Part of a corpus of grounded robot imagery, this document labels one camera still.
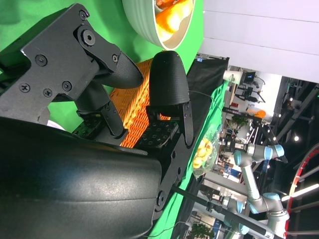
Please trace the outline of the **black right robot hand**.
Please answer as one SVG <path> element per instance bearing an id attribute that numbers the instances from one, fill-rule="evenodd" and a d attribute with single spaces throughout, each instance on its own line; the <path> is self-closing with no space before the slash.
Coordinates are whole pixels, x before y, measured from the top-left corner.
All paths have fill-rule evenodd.
<path id="1" fill-rule="evenodd" d="M 149 125 L 123 147 L 128 130 L 105 86 L 144 78 L 88 17 L 73 4 L 0 53 L 3 239 L 138 239 L 187 167 L 195 138 L 180 56 L 153 58 Z"/>

